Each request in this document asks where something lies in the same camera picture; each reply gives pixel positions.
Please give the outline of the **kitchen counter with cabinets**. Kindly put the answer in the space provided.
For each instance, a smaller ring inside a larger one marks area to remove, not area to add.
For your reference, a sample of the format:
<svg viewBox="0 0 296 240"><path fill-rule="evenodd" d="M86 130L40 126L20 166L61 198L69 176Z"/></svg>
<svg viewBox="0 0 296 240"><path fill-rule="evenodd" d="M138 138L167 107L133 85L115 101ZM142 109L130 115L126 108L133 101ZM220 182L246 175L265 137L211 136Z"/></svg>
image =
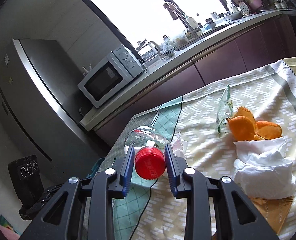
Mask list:
<svg viewBox="0 0 296 240"><path fill-rule="evenodd" d="M112 146L132 116L201 88L283 57L296 56L296 36L289 17L296 11L266 11L202 38L159 61L105 106L81 120Z"/></svg>

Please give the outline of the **clear bottle with red cap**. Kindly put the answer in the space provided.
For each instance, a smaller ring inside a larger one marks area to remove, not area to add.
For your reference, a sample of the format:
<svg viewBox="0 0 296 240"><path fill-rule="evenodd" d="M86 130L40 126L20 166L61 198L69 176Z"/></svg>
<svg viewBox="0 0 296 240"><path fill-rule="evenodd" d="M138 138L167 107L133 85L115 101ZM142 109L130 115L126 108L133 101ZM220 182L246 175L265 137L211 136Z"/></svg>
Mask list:
<svg viewBox="0 0 296 240"><path fill-rule="evenodd" d="M124 150L134 147L134 168L139 177L146 180L157 179L166 170L165 146L169 144L159 131L150 126L140 126L131 130L125 139Z"/></svg>

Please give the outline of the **white paper tissue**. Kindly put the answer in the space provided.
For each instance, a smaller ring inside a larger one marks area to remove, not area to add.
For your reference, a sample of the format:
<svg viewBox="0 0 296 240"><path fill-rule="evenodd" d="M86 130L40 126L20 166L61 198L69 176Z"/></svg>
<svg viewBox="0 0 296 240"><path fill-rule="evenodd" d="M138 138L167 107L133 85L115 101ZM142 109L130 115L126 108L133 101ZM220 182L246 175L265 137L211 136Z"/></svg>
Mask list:
<svg viewBox="0 0 296 240"><path fill-rule="evenodd" d="M236 141L234 182L250 197L283 199L296 191L293 160L286 156L284 137L272 140Z"/></svg>

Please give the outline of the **silver refrigerator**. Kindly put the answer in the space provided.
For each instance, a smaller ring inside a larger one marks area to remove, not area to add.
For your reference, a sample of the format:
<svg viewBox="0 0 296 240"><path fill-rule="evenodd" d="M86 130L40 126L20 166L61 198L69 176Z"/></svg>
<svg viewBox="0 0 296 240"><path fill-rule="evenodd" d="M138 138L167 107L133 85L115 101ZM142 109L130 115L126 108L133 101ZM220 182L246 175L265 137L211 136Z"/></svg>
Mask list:
<svg viewBox="0 0 296 240"><path fill-rule="evenodd" d="M104 155L81 125L91 102L82 79L55 40L12 40L0 73L0 121L23 155L36 155L54 182L86 177Z"/></svg>

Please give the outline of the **orange peel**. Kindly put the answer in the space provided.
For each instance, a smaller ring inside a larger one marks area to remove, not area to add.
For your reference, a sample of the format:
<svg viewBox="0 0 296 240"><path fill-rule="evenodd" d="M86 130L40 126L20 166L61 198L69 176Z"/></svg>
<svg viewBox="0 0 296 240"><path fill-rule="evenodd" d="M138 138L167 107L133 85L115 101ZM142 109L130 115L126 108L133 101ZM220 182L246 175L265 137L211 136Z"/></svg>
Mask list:
<svg viewBox="0 0 296 240"><path fill-rule="evenodd" d="M246 107L239 107L228 119L228 127L236 141L272 140L282 136L282 127L269 121L256 121Z"/></svg>

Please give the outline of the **clear green plastic wrapper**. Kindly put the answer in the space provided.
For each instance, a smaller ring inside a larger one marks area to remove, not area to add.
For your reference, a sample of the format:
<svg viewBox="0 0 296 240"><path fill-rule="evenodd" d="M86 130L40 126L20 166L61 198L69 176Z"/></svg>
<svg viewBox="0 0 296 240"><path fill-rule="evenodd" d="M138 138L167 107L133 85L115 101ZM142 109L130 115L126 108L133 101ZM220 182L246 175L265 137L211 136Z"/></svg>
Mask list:
<svg viewBox="0 0 296 240"><path fill-rule="evenodd" d="M220 134L223 126L227 123L228 119L233 115L233 102L230 96L230 85L228 85L219 100L217 115L216 115L216 129Z"/></svg>

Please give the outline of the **blue white ceramic bowl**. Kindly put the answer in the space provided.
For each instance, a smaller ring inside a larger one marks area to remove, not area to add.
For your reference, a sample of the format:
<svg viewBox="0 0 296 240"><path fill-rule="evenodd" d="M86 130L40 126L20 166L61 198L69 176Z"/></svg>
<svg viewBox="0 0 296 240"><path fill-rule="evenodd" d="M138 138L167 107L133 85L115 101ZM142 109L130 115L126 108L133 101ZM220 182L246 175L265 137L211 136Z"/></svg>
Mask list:
<svg viewBox="0 0 296 240"><path fill-rule="evenodd" d="M175 54L175 49L174 48L169 49L168 51L166 51L164 53L164 55L167 56L167 57L172 57L174 54Z"/></svg>

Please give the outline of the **patterned tablecloth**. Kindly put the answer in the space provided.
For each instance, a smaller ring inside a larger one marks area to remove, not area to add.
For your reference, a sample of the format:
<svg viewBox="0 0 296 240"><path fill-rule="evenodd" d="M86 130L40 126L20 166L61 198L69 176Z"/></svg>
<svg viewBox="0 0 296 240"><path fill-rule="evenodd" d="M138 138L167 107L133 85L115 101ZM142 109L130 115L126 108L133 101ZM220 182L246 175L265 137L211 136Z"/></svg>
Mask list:
<svg viewBox="0 0 296 240"><path fill-rule="evenodd" d="M296 176L296 57L283 59L250 72L213 82L129 120L101 165L104 170L124 156L129 132L152 126L171 140L176 134L188 142L188 165L207 177L218 179L234 174L234 139L227 126L216 125L218 104L225 88L230 89L233 108L249 109L257 120L279 124L286 139L285 154L293 160ZM173 197L165 177L144 180L133 175L126 198L113 203L116 239L183 239L187 202ZM280 239L294 239L296 191Z"/></svg>

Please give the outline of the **white microwave oven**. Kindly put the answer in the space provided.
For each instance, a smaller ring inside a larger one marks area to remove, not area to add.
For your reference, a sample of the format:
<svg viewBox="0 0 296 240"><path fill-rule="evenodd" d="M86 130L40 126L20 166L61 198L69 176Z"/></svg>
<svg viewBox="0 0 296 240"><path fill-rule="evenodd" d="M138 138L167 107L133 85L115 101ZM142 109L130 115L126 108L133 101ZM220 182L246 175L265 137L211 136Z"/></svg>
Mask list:
<svg viewBox="0 0 296 240"><path fill-rule="evenodd" d="M141 63L128 48L120 45L91 69L78 88L99 108L142 73Z"/></svg>

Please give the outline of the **blue trash bin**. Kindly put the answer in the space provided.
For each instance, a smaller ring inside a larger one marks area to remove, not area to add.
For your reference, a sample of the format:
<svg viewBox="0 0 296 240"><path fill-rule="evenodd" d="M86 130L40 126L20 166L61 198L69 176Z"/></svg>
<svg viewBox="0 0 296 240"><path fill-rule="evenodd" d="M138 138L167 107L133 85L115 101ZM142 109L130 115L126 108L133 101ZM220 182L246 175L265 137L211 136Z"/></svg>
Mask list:
<svg viewBox="0 0 296 240"><path fill-rule="evenodd" d="M91 173L87 175L87 178L93 178L96 175L98 169L100 168L100 166L104 162L104 160L105 160L105 158L100 158L97 160L97 162L91 168Z"/></svg>

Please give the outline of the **gold foil snack wrapper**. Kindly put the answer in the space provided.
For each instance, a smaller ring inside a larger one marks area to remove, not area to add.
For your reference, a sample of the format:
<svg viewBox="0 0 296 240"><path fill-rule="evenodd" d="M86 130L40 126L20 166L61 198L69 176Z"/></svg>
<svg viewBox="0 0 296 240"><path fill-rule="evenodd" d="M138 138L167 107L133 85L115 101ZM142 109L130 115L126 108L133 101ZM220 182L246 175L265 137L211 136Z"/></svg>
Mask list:
<svg viewBox="0 0 296 240"><path fill-rule="evenodd" d="M249 197L249 199L267 220L275 233L278 234L281 231L292 206L293 197L283 199L262 199Z"/></svg>

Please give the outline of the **kitchen faucet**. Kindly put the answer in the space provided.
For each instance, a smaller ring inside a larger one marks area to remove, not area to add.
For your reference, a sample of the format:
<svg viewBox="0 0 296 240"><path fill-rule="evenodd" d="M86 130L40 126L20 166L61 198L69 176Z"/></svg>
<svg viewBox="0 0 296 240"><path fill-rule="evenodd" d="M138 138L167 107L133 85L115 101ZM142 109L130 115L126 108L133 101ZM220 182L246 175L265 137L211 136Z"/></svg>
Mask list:
<svg viewBox="0 0 296 240"><path fill-rule="evenodd" d="M185 16L181 13L181 11L178 9L178 7L175 4L173 4L172 2L165 2L163 4L163 7L170 13L170 15L174 21L177 19L180 19L181 22L183 23L183 25L185 25L189 29L192 36L194 38L198 37L194 28L186 20Z"/></svg>

